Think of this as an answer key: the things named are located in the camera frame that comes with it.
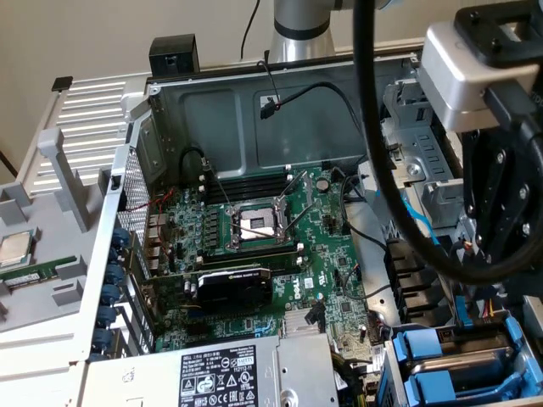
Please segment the wire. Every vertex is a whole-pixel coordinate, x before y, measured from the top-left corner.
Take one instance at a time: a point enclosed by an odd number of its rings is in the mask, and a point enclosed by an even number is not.
[[[418,253],[423,261],[432,266],[444,276],[465,284],[488,285],[502,281],[505,277],[527,270],[531,263],[540,256],[543,249],[543,216],[539,216],[534,233],[529,240],[511,257],[493,265],[458,265],[447,257],[442,249],[436,248],[419,231],[415,221],[407,212],[400,192],[390,170],[386,167],[389,153],[383,144],[383,133],[379,121],[376,101],[375,71],[373,61],[373,42],[375,29],[375,10],[373,1],[358,0],[353,11],[353,46],[355,57],[355,72],[358,78],[357,86],[361,100],[362,123],[364,136],[372,157],[373,173],[383,194],[390,212],[395,218],[395,224],[401,230],[402,236]],[[533,160],[538,167],[538,182],[543,183],[543,142],[539,137],[533,137],[529,142],[528,151],[533,154]]]
[[[200,156],[201,159],[205,158],[204,151],[199,147],[188,146],[188,147],[184,148],[181,151],[181,155],[179,156],[179,164],[178,164],[179,183],[181,183],[181,173],[182,173],[182,169],[183,169],[183,160],[185,159],[187,154],[191,153],[191,152],[197,153]]]
[[[270,72],[270,67],[268,66],[268,64],[266,63],[265,60],[261,59],[260,61],[258,61],[256,63],[256,66],[263,66],[264,69],[266,70],[266,73],[268,74],[268,77],[270,78],[270,82],[271,82],[271,85],[273,86],[273,90],[275,91],[275,96],[277,98],[277,101],[275,102],[276,104],[276,110],[279,110],[280,109],[280,106],[281,106],[281,99],[279,98],[279,92],[277,91],[277,86],[275,86],[275,81],[273,80],[273,75],[272,73]]]
[[[275,88],[275,83],[273,82],[273,76],[269,70],[269,67],[267,66],[267,64],[264,64],[263,66],[266,69],[268,76],[270,77],[273,87]],[[360,134],[362,134],[362,126],[361,126],[360,120],[358,119],[358,116],[356,116],[355,110],[353,109],[352,104],[350,104],[350,101],[347,98],[347,95],[345,95],[345,93],[341,89],[339,89],[337,86],[335,86],[332,82],[320,81],[320,82],[313,83],[312,85],[305,87],[301,91],[298,91],[296,93],[293,93],[290,96],[287,96],[283,100],[279,99],[279,94],[277,93],[277,90],[276,90],[277,102],[275,103],[275,110],[279,110],[285,104],[290,103],[293,100],[296,100],[297,98],[305,95],[307,92],[318,87],[326,87],[327,89],[330,89],[331,91],[336,92],[338,94],[338,96],[341,98],[341,100],[343,100],[343,102],[345,103],[345,106],[349,110],[350,118],[353,120],[353,124],[355,125],[356,130]]]
[[[409,201],[407,200],[407,198],[404,198],[404,205],[406,206],[407,208],[407,212],[409,212],[409,215],[411,215],[411,217],[414,219],[414,220],[420,220],[425,226],[426,226],[426,229],[428,230],[428,234],[430,235],[430,238],[432,239],[432,243],[436,246],[439,246],[440,243],[439,243],[439,240],[438,238],[435,236],[435,233],[434,233],[434,229],[432,229],[432,224],[430,223],[430,221],[428,220],[428,218],[426,216],[424,216],[423,214],[419,214],[415,208],[413,208],[411,206],[411,204],[409,203]]]
[[[366,294],[363,297],[355,297],[354,295],[350,295],[347,293],[347,282],[349,281],[350,277],[355,273],[356,268],[354,267],[353,270],[349,271],[349,274],[347,274],[347,277],[341,282],[341,288],[343,289],[343,295],[349,299],[353,299],[355,301],[366,301],[367,299],[371,297],[375,297],[377,294],[381,293],[382,291],[386,290],[387,288],[390,288],[390,284],[387,284],[385,286],[382,286],[378,288],[377,290]]]
[[[335,86],[332,82],[322,81],[322,82],[316,82],[312,85],[309,85],[308,87],[305,87],[301,91],[298,91],[290,96],[287,96],[285,99],[283,99],[281,101],[281,107],[287,103],[290,103],[296,100],[300,96],[305,95],[307,92],[317,87],[326,87],[327,89],[330,89],[331,91],[334,91],[338,94],[338,96],[341,98],[341,100],[344,101],[345,106],[349,110],[350,118],[353,120],[353,124],[355,125],[356,129],[358,130],[359,133],[362,133],[362,127],[361,127],[360,121],[358,120],[358,117],[356,116],[355,110],[353,109],[353,106],[350,104],[349,99],[344,94],[344,92],[341,89],[339,89],[337,86]]]
[[[334,370],[337,371],[339,376],[345,381],[345,383],[347,383],[353,400],[356,400],[356,402],[359,404],[360,396],[364,393],[364,389],[362,388],[358,376],[353,371],[348,360],[345,360],[342,356],[334,352],[332,352],[331,355]]]
[[[339,194],[339,206],[340,206],[340,209],[341,209],[341,216],[343,217],[343,222],[349,227],[349,229],[351,229],[358,236],[366,239],[369,242],[377,244],[386,253],[387,250],[388,250],[386,245],[382,244],[376,238],[368,236],[366,233],[363,233],[363,232],[359,231],[354,226],[352,226],[350,224],[349,220],[347,219],[347,211],[345,210],[345,202],[343,200],[343,195],[344,195],[345,185],[347,184],[348,180],[349,180],[349,177],[345,177],[343,179],[343,183],[341,184],[341,190],[340,190],[340,194]]]
[[[253,20],[255,19],[255,15],[256,15],[256,12],[258,11],[259,6],[260,6],[260,0],[256,0],[255,8],[253,9],[253,13],[251,14],[251,17],[249,19],[247,28],[245,29],[244,39],[241,41],[241,52],[240,52],[240,57],[239,57],[240,59],[244,58],[245,40],[247,40],[247,34],[249,34],[249,30],[251,29]]]
[[[0,151],[0,161],[2,161],[2,164],[6,166],[8,171],[11,173],[12,176],[17,178],[17,175],[19,174],[17,170],[15,169],[14,165],[11,164],[11,162],[8,160],[8,157],[4,155],[3,152]]]

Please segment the black wire bundle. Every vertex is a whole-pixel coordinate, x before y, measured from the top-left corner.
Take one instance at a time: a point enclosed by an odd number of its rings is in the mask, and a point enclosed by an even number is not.
[[[373,42],[375,29],[375,2],[369,0],[355,1],[353,12],[355,72],[358,78],[358,91],[361,100],[362,123],[364,137],[370,156],[372,157],[373,174],[379,185],[395,224],[411,247],[442,275],[465,284],[487,285],[500,282],[504,278],[521,271],[528,270],[543,250],[543,216],[539,216],[535,231],[529,240],[511,257],[492,265],[459,265],[452,262],[446,253],[436,248],[418,229],[409,215],[400,192],[395,185],[394,177],[385,163],[389,153],[383,143],[375,88],[375,70],[373,61]],[[538,168],[539,182],[543,184],[543,142],[540,137],[533,137],[527,151]]]
[[[354,233],[356,233],[358,236],[366,239],[369,242],[372,242],[374,244],[377,244],[384,252],[387,251],[386,245],[381,243],[379,240],[377,240],[374,237],[368,236],[366,233],[363,233],[362,231],[359,231],[354,226],[352,226],[347,219],[347,210],[345,209],[345,201],[344,201],[344,194],[345,194],[345,186],[350,181],[350,177],[346,176],[343,179],[343,182],[341,183],[341,189],[339,193],[339,207],[341,208],[341,217],[343,218],[343,222],[351,229]]]

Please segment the blue cable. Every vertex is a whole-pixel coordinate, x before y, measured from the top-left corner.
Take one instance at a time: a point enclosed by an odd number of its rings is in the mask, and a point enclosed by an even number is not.
[[[419,214],[412,206],[409,202],[407,202],[407,198],[404,198],[403,199],[404,201],[404,205],[406,206],[407,208],[407,212],[409,212],[409,215],[411,215],[411,217],[415,220],[420,220],[425,226],[426,228],[428,229],[428,232],[430,234],[430,237],[432,238],[432,242],[436,245],[436,246],[439,246],[439,240],[438,238],[435,236],[435,233],[434,233],[434,229],[432,229],[432,225],[430,224],[430,221],[428,220],[428,218],[422,214]]]
[[[272,328],[272,320],[268,321],[268,326],[263,326],[262,328],[255,329],[255,337],[260,337],[263,333],[268,332]]]

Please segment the capacitor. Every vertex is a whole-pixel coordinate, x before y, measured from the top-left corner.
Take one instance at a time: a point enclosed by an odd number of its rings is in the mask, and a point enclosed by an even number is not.
[[[183,258],[183,245],[181,242],[177,242],[176,244],[176,256],[178,260]]]
[[[367,334],[367,328],[365,325],[360,325],[360,342],[364,342],[364,338]]]
[[[196,287],[198,286],[198,280],[196,276],[193,276],[193,279],[190,281],[190,293],[194,296],[196,295]]]
[[[316,189],[320,193],[326,193],[330,190],[330,182],[326,178],[316,180]]]
[[[170,273],[174,274],[176,272],[176,261],[173,255],[173,245],[170,245],[170,249],[168,250],[168,268],[170,269]]]
[[[360,268],[360,265],[355,266],[355,275],[356,275],[356,280],[358,282],[361,282],[362,281],[362,270]]]
[[[185,292],[186,295],[190,294],[190,280],[188,278],[186,278],[184,281],[183,291]]]

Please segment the motherboard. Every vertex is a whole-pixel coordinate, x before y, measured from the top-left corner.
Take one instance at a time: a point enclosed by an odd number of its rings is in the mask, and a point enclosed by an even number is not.
[[[157,193],[148,224],[155,350],[289,335],[302,317],[345,358],[370,359],[366,304],[349,298],[364,292],[341,179],[319,166],[200,180]]]

